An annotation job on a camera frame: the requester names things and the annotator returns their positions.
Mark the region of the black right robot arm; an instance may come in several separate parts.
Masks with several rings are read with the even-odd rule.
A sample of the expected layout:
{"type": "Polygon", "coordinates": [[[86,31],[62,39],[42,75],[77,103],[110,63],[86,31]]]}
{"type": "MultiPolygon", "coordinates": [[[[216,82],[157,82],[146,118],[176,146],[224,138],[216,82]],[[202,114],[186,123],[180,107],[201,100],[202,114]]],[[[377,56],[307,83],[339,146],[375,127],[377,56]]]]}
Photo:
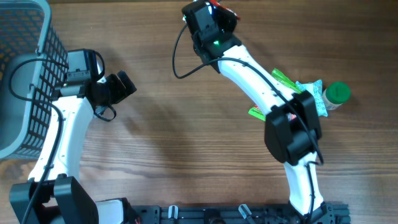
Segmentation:
{"type": "Polygon", "coordinates": [[[284,165],[289,203],[296,216],[315,223],[324,212],[316,167],[323,164],[318,147],[322,136],[315,99],[278,82],[259,65],[235,36],[239,16],[217,1],[193,1],[182,8],[193,49],[202,66],[213,67],[234,82],[265,117],[264,142],[284,165]]]}

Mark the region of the green snack bag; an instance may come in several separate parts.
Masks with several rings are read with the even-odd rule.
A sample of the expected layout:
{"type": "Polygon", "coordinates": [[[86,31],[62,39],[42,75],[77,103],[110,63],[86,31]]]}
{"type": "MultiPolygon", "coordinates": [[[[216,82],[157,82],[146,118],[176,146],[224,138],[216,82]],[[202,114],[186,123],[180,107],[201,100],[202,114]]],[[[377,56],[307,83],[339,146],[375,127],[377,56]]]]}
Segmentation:
{"type": "MultiPolygon", "coordinates": [[[[293,90],[296,93],[301,93],[302,90],[300,90],[298,88],[298,86],[292,82],[287,76],[285,76],[280,70],[278,69],[274,69],[271,73],[271,75],[281,84],[283,84],[283,86],[286,86],[287,88],[290,88],[291,90],[293,90]]],[[[261,110],[259,109],[259,107],[257,105],[254,105],[249,111],[248,114],[250,114],[251,116],[260,119],[262,121],[266,120],[266,117],[262,114],[261,110]]]]}

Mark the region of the red toothpaste box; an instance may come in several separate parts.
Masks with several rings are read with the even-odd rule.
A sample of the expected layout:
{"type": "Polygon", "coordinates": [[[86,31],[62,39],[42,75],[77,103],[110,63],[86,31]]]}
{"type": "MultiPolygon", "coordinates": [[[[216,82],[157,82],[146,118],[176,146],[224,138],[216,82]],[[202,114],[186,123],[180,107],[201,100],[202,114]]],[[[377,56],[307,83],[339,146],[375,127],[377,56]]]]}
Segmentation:
{"type": "Polygon", "coordinates": [[[216,1],[216,0],[208,0],[208,2],[209,2],[210,4],[212,4],[212,5],[214,5],[216,8],[220,8],[220,9],[222,9],[222,10],[224,10],[224,11],[228,11],[228,12],[232,13],[233,16],[234,16],[237,20],[240,20],[240,19],[241,19],[241,18],[240,18],[234,11],[232,11],[230,8],[221,5],[219,1],[216,1]]]}

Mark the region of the light blue wipes packet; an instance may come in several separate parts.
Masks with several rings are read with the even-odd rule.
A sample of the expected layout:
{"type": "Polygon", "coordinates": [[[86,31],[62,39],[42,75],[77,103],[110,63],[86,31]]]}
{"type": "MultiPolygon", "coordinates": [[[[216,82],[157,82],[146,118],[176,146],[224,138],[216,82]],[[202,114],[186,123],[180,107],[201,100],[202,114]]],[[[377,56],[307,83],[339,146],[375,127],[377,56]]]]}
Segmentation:
{"type": "Polygon", "coordinates": [[[322,99],[322,80],[317,80],[311,83],[300,83],[299,81],[295,82],[296,86],[301,91],[308,91],[312,94],[315,99],[315,106],[317,109],[317,113],[319,116],[327,117],[328,113],[325,107],[325,103],[322,99]]]}

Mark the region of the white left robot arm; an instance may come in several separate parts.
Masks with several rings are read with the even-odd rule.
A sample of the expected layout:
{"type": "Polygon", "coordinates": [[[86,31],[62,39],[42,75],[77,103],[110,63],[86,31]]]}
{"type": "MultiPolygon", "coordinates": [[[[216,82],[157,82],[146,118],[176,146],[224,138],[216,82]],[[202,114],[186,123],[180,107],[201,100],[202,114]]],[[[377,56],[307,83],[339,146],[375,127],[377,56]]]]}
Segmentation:
{"type": "Polygon", "coordinates": [[[125,71],[104,83],[72,75],[53,94],[53,115],[40,157],[9,193],[20,223],[140,223],[126,198],[95,202],[79,182],[81,152],[95,107],[111,108],[136,91],[125,71]]]}

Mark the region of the green lid jar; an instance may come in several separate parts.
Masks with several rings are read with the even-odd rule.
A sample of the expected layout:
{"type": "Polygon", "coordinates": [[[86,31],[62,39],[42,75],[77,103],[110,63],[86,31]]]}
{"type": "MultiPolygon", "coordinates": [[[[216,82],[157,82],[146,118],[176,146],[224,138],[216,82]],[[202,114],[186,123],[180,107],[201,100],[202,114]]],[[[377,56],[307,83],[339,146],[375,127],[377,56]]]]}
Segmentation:
{"type": "Polygon", "coordinates": [[[351,97],[350,87],[343,82],[334,82],[322,93],[322,100],[327,110],[335,110],[351,97]]]}

